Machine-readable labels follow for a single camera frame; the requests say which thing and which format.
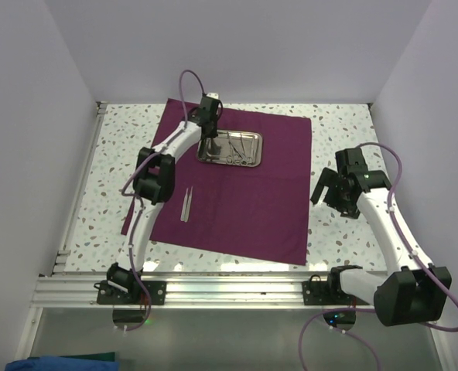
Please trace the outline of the steel instrument tray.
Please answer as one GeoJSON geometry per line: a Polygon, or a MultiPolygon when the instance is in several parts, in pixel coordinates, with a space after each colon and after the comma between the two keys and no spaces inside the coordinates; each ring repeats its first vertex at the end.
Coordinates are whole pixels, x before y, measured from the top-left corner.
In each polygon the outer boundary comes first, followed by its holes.
{"type": "Polygon", "coordinates": [[[197,149],[197,159],[200,162],[206,162],[216,165],[229,165],[245,168],[254,168],[260,165],[262,157],[263,137],[259,133],[250,131],[232,131],[218,130],[217,137],[207,138],[199,143],[197,149]],[[227,133],[231,136],[232,144],[235,149],[243,155],[241,150],[240,135],[244,137],[246,151],[251,152],[251,163],[249,165],[235,165],[231,162],[231,153],[227,143],[227,133]]]}

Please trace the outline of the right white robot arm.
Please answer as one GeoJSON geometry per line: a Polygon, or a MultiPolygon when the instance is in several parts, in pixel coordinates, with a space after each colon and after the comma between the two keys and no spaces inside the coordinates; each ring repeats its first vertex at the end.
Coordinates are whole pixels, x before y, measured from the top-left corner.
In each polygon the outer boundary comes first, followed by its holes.
{"type": "Polygon", "coordinates": [[[356,297],[374,307],[385,326],[434,322],[440,319],[452,277],[437,267],[417,243],[391,194],[382,170],[370,170],[360,148],[335,154],[336,169],[324,168],[310,198],[323,201],[342,217],[363,216],[381,249],[387,277],[358,265],[330,270],[326,294],[335,303],[356,297]]]}

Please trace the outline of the steel tweezers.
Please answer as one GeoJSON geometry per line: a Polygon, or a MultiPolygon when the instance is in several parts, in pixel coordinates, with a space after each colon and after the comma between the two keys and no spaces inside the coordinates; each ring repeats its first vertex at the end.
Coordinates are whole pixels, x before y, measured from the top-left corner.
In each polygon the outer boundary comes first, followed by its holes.
{"type": "Polygon", "coordinates": [[[186,192],[183,198],[181,216],[180,216],[180,221],[184,223],[186,222],[186,209],[187,209],[189,194],[190,194],[190,188],[186,188],[186,192]]]}
{"type": "Polygon", "coordinates": [[[189,192],[187,193],[187,197],[186,197],[186,208],[185,208],[185,213],[184,213],[184,222],[185,223],[189,221],[192,198],[193,198],[193,187],[190,188],[189,192]]]}

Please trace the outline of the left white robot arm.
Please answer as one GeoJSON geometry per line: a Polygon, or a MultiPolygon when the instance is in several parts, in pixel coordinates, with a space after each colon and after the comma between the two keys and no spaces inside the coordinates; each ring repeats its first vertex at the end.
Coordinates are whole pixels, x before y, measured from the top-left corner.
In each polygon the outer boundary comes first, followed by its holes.
{"type": "Polygon", "coordinates": [[[147,295],[140,278],[146,245],[156,218],[173,195],[176,162],[199,141],[217,135],[222,110],[217,94],[203,94],[196,107],[184,111],[184,118],[166,139],[139,152],[136,170],[121,190],[133,205],[125,247],[109,268],[106,279],[124,303],[134,303],[147,295]]]}

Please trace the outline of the purple cloth wrap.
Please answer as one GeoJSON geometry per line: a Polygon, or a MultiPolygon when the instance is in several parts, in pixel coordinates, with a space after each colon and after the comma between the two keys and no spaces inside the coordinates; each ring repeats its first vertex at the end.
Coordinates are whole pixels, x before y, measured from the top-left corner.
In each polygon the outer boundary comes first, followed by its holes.
{"type": "MultiPolygon", "coordinates": [[[[153,147],[191,109],[168,100],[153,147]]],[[[309,222],[310,120],[223,108],[217,130],[259,133],[260,165],[200,162],[199,141],[176,162],[173,195],[156,218],[149,241],[303,265],[309,222]],[[183,198],[191,187],[190,217],[184,223],[180,221],[183,198]]]]}

